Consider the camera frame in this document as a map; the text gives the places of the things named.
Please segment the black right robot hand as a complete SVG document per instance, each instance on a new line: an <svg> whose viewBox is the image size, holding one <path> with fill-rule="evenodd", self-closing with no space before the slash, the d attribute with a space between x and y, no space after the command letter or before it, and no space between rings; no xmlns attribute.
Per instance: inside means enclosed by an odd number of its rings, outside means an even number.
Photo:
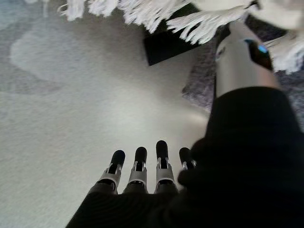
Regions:
<svg viewBox="0 0 304 228"><path fill-rule="evenodd" d="M214 101L205 136L183 148L177 191L104 176L69 228L301 228L304 134L273 72L269 52L243 23L226 25L216 50Z"/></svg>

